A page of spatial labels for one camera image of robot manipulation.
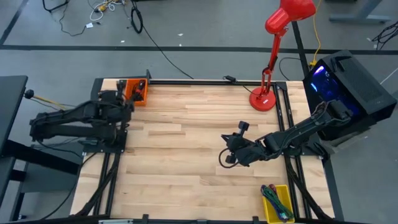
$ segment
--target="concrete floor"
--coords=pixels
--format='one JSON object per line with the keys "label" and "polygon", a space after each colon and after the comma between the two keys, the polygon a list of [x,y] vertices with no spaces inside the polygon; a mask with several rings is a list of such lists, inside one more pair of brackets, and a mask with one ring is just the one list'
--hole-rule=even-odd
{"label": "concrete floor", "polygon": [[[4,31],[23,0],[0,0],[0,32]],[[52,7],[63,0],[46,1]],[[272,47],[272,36],[264,30],[264,22],[279,5],[272,0],[164,0],[140,1],[139,9],[151,36],[160,46],[178,47]],[[317,28],[322,49],[373,50],[373,38],[384,25],[366,26],[334,24],[328,16],[335,12],[353,12],[356,4],[323,2],[317,14]],[[57,46],[153,46],[145,33],[137,35],[127,29],[129,21],[121,6],[106,11],[100,26],[87,29],[83,35],[70,37],[60,32],[58,20],[62,10],[49,14],[41,1],[29,0],[4,45]],[[90,22],[91,9],[86,1],[71,1],[63,19],[64,29],[80,32]],[[384,0],[374,14],[398,20],[398,2]],[[317,47],[312,20],[298,23],[305,49]],[[282,48],[296,49],[293,30],[282,40]],[[398,38],[392,39],[383,50],[398,50]],[[257,80],[270,53],[259,52],[165,52],[169,59],[195,78],[220,79],[231,75],[238,79]],[[313,55],[306,55],[311,61]],[[299,57],[298,54],[280,54]],[[398,55],[357,55],[358,60],[381,81],[397,68]],[[159,52],[148,51],[80,51],[80,50],[0,50],[0,75],[27,75],[27,88],[53,100],[76,105],[90,97],[91,86],[98,77],[143,75],[149,69],[154,78],[186,78],[173,68]],[[299,61],[285,60],[282,69],[291,80],[301,80],[303,71]],[[284,80],[278,70],[274,80]],[[398,74],[391,76],[384,87],[391,93],[398,90]],[[10,138],[31,144],[29,120],[47,108],[23,100]],[[345,219],[367,223],[394,223],[398,205],[398,140],[394,128],[398,124],[395,113],[364,133],[349,149],[332,155],[336,183]],[[12,203],[12,191],[7,192],[3,205]],[[51,212],[67,195],[67,191],[29,193],[25,196],[22,214],[36,220]],[[72,198],[55,217],[68,215]],[[6,222],[7,211],[2,206],[0,222]]]}

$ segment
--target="orange box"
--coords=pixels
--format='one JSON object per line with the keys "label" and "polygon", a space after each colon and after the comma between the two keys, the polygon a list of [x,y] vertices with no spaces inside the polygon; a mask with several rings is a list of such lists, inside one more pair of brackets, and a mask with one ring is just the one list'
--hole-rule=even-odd
{"label": "orange box", "polygon": [[145,87],[144,87],[144,91],[142,92],[142,97],[144,98],[144,100],[135,101],[134,106],[145,106],[147,104],[148,79],[146,79],[146,78],[129,78],[129,79],[127,79],[126,92],[125,92],[127,100],[130,100],[130,98],[132,96],[132,90],[134,89],[135,86],[138,86],[138,83],[141,80],[145,80]]}

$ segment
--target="yellow bin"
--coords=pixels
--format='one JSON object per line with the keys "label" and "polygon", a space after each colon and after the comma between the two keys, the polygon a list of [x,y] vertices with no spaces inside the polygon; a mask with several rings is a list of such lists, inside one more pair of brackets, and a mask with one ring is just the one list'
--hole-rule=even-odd
{"label": "yellow bin", "polygon": [[[288,208],[290,211],[293,211],[292,201],[290,200],[290,194],[287,185],[276,185],[275,187],[280,202],[282,202],[282,204],[285,205],[285,207]],[[281,220],[279,220],[274,207],[264,196],[262,196],[262,203],[264,204],[264,211],[266,213],[267,223],[283,223]],[[294,218],[287,220],[286,223],[294,223]]]}

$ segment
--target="green cable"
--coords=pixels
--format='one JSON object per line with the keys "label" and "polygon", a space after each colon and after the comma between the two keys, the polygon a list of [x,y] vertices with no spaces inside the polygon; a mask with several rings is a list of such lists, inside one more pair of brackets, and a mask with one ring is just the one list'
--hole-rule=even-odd
{"label": "green cable", "polygon": [[282,221],[287,221],[289,219],[294,218],[294,214],[285,207],[285,205],[280,202],[278,196],[275,192],[269,187],[262,185],[261,186],[261,194],[271,203],[274,207],[275,211],[278,214],[278,217]]}

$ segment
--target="wooden tabletop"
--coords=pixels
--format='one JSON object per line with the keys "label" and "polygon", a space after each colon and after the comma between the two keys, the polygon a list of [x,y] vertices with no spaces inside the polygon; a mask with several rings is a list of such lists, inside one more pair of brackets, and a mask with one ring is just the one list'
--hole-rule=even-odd
{"label": "wooden tabletop", "polygon": [[[115,89],[115,81],[105,79],[102,90]],[[302,82],[287,82],[287,86],[298,123],[310,116],[305,91]],[[282,92],[279,95],[286,124]],[[258,216],[265,220],[260,186],[287,184],[284,158],[232,169],[218,164],[218,154],[226,147],[220,136],[238,131],[239,121],[250,124],[244,135],[248,139],[279,131],[276,108],[256,111],[248,99],[249,92],[241,86],[150,85],[147,105],[137,107],[129,123],[111,217],[141,218],[146,213],[151,219],[252,220]],[[79,211],[97,188],[102,163],[103,155],[98,154],[82,168],[71,213]],[[308,191],[334,217],[321,160],[302,156],[302,165]],[[301,194],[296,191],[303,217]],[[102,212],[107,194],[106,189]]]}

